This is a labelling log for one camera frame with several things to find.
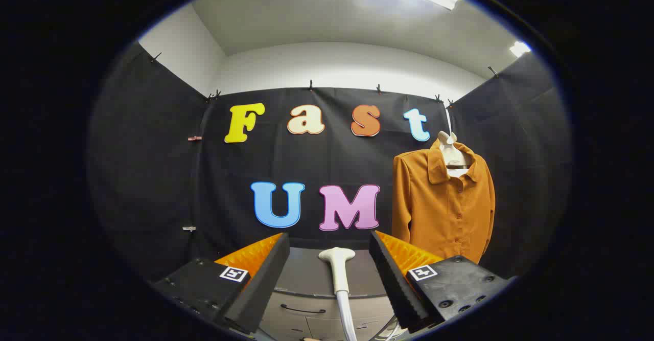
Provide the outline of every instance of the pink letter m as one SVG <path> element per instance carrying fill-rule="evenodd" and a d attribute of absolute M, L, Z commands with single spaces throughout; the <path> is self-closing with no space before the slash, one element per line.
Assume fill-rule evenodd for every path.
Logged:
<path fill-rule="evenodd" d="M 321 230 L 338 230 L 337 214 L 346 229 L 350 229 L 357 213 L 359 215 L 357 224 L 355 224 L 357 229 L 374 229 L 379 226 L 379 222 L 375 218 L 377 193 L 379 193 L 377 185 L 362 185 L 352 203 L 347 200 L 343 189 L 338 185 L 325 185 L 319 191 L 325 197 L 325 218 L 320 224 Z"/>

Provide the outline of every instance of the letter u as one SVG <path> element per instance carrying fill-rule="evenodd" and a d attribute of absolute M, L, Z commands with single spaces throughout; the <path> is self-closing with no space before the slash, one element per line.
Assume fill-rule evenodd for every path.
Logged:
<path fill-rule="evenodd" d="M 252 183 L 250 188 L 254 192 L 254 214 L 262 224 L 275 229 L 291 227 L 299 221 L 300 205 L 299 195 L 304 191 L 304 184 L 286 183 L 282 185 L 288 195 L 288 213 L 280 217 L 273 213 L 273 192 L 276 185 L 273 183 Z"/>

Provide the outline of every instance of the black backdrop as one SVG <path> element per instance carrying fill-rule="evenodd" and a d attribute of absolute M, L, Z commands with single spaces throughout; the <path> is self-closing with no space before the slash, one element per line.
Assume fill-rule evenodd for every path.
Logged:
<path fill-rule="evenodd" d="M 158 280 L 200 250 L 191 226 L 191 166 L 204 97 L 132 45 L 106 80 L 91 117 L 88 179 L 108 238 Z"/>
<path fill-rule="evenodd" d="M 225 143 L 234 105 L 264 103 L 266 111 L 256 117 L 254 129 L 246 131 L 242 143 Z M 390 233 L 392 220 L 392 162 L 402 152 L 429 148 L 440 130 L 448 131 L 443 107 L 434 99 L 376 90 L 314 88 L 271 89 L 217 97 L 206 117 L 199 171 L 198 230 L 210 236 L 221 250 L 233 251 L 280 231 L 288 231 L 297 247 L 334 246 L 367 248 L 368 230 L 353 226 L 336 231 L 318 228 L 325 215 L 324 197 L 318 189 L 339 185 L 351 202 L 362 185 L 378 185 L 375 230 Z M 319 134 L 292 134 L 287 122 L 292 108 L 316 105 L 325 125 Z M 355 136 L 350 129 L 352 112 L 358 105 L 375 105 L 381 131 L 373 137 Z M 423 129 L 430 139 L 413 138 L 404 112 L 418 108 L 427 116 Z M 287 229 L 274 229 L 254 215 L 250 185 L 274 183 L 273 213 L 288 211 L 284 183 L 302 183 L 301 216 Z"/>
<path fill-rule="evenodd" d="M 500 276 L 528 271 L 566 208 L 574 143 L 555 85 L 528 53 L 448 107 L 458 140 L 493 174 L 495 226 L 479 264 Z"/>
<path fill-rule="evenodd" d="M 231 106 L 258 102 L 266 111 L 246 131 L 247 141 L 224 143 Z M 321 108 L 325 130 L 289 133 L 291 109 L 306 104 Z M 358 105 L 379 108 L 381 131 L 374 137 L 350 130 Z M 423 129 L 431 136 L 426 142 L 413 138 L 403 117 L 412 108 L 427 116 Z M 361 185 L 378 185 L 375 229 L 390 233 L 392 159 L 429 148 L 440 130 L 448 130 L 442 102 L 376 90 L 271 89 L 208 102 L 134 43 L 107 79 L 91 119 L 91 196 L 112 243 L 152 281 L 193 256 L 217 257 L 280 231 L 288 231 L 298 247 L 367 248 L 368 230 L 318 228 L 324 218 L 318 189 L 339 185 L 352 201 Z M 203 140 L 189 142 L 195 135 Z M 250 189 L 256 181 L 276 185 L 272 206 L 277 215 L 288 210 L 281 186 L 306 185 L 299 222 L 288 229 L 261 224 Z"/>

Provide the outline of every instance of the shirt sleeve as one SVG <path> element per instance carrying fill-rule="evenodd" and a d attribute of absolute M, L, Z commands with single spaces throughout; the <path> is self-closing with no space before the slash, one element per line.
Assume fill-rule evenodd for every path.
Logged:
<path fill-rule="evenodd" d="M 490 221 L 488 222 L 488 236 L 486 237 L 486 245 L 484 245 L 484 251 L 482 255 L 486 253 L 488 248 L 488 243 L 491 241 L 491 234 L 493 233 L 493 224 L 495 224 L 495 187 L 493 186 L 493 178 L 491 177 L 491 171 L 488 170 L 488 165 L 486 165 L 486 178 L 488 178 L 488 192 L 490 196 Z"/>
<path fill-rule="evenodd" d="M 407 243 L 411 240 L 411 178 L 409 168 L 399 156 L 393 159 L 392 235 Z"/>

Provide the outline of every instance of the button-up shirt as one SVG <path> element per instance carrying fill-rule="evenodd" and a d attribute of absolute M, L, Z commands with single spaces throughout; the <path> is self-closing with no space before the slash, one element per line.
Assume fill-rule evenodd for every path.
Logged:
<path fill-rule="evenodd" d="M 441 142 L 393 159 L 392 235 L 444 259 L 463 255 L 479 263 L 495 217 L 495 188 L 486 161 L 461 143 L 472 164 L 448 175 Z"/>

